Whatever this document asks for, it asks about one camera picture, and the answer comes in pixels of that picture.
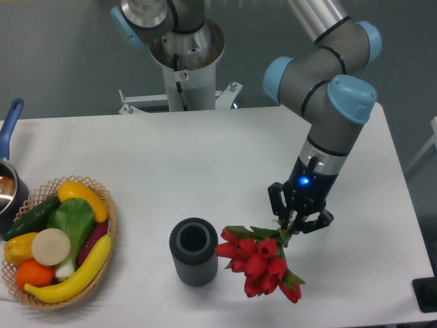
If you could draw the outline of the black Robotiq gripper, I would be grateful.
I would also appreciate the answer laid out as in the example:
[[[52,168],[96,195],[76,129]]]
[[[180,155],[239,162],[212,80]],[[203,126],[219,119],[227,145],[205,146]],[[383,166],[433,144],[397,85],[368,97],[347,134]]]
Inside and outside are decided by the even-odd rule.
[[[278,217],[280,226],[288,226],[291,212],[297,212],[292,225],[293,234],[315,232],[333,221],[333,214],[325,206],[338,174],[320,173],[319,164],[322,162],[316,156],[312,156],[307,164],[298,158],[288,181],[284,184],[274,182],[268,187],[272,212]],[[316,220],[306,220],[306,216],[316,212],[320,212]]]

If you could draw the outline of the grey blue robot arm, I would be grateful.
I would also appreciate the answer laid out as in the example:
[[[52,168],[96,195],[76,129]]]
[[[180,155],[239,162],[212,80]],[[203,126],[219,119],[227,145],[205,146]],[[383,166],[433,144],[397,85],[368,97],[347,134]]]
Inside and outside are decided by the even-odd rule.
[[[275,59],[263,88],[311,126],[288,180],[268,189],[280,227],[298,234],[333,221],[326,198],[377,101],[375,89],[355,73],[379,56],[382,38],[372,24],[351,21],[338,1],[290,6],[315,50],[303,59]],[[224,36],[203,1],[120,1],[111,18],[132,47],[147,46],[161,66],[170,111],[218,108]]]

